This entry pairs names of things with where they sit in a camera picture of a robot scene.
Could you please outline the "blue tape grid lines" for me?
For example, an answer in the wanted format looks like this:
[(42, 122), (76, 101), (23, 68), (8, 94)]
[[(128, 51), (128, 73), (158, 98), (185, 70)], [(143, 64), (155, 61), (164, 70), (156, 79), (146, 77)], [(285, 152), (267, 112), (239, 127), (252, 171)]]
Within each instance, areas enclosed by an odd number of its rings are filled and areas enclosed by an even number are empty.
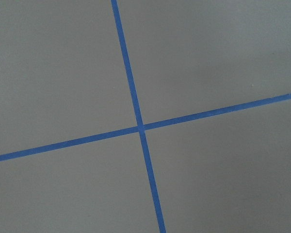
[(0, 233), (291, 233), (291, 0), (0, 0)]

